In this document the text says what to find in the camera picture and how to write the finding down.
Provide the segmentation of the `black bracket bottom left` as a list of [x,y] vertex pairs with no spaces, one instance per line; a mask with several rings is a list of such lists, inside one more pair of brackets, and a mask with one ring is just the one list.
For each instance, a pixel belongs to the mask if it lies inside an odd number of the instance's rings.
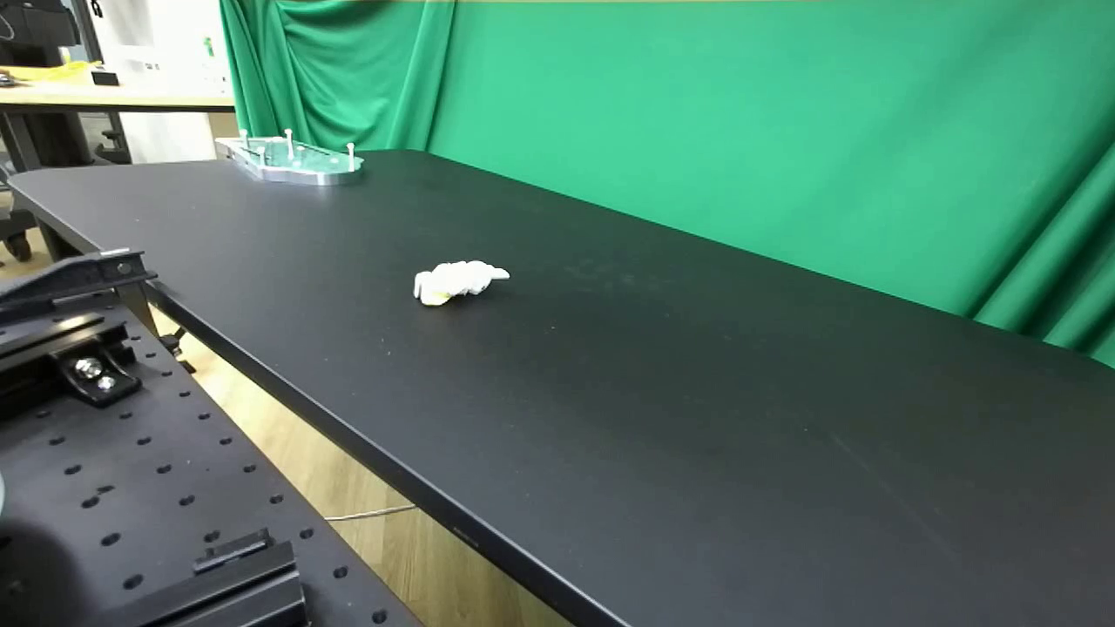
[[189,581],[168,586],[103,612],[93,627],[305,627],[311,600],[288,543],[206,564]]

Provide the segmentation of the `black mounting rail bracket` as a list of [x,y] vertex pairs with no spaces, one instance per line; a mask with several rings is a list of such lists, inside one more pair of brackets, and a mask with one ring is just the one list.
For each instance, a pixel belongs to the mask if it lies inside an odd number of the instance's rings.
[[103,408],[138,392],[126,296],[146,286],[132,249],[63,259],[0,286],[0,403],[74,393]]

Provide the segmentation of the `clear acrylic plate with pegs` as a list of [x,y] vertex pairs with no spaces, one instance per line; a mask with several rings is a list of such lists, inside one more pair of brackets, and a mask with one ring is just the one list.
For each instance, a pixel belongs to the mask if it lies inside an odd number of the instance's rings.
[[354,148],[323,150],[313,143],[298,143],[291,132],[282,136],[224,136],[216,143],[218,157],[238,164],[259,180],[284,180],[284,186],[342,186],[361,170],[361,157]]

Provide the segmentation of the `black perforated breadboard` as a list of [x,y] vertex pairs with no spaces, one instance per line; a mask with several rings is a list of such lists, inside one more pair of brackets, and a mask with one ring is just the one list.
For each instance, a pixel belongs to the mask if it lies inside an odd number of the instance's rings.
[[305,627],[414,627],[270,459],[129,321],[138,392],[0,403],[0,627],[93,627],[266,539],[288,543]]

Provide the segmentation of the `white bunny doll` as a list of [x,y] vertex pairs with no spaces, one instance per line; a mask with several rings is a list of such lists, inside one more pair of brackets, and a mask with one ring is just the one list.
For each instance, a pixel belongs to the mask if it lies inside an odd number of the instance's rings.
[[414,276],[414,299],[422,306],[447,306],[455,296],[482,296],[491,281],[506,281],[508,272],[487,263],[441,263]]

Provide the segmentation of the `green backdrop curtain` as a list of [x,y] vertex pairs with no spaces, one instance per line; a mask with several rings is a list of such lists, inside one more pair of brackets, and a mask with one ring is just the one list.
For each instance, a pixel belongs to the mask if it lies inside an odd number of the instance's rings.
[[422,150],[1115,362],[1115,0],[216,0],[241,129]]

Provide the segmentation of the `wooden desk in background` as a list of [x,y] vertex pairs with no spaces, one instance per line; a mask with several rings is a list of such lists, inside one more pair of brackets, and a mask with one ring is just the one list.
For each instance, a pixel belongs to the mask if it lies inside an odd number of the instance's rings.
[[32,113],[228,113],[227,84],[93,84],[91,62],[7,67],[0,86],[3,143],[16,170],[38,169]]

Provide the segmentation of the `white cabinet in background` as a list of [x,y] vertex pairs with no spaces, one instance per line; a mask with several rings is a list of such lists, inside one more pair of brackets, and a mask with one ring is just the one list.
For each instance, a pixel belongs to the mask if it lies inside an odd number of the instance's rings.
[[102,58],[129,84],[227,84],[218,0],[88,0]]

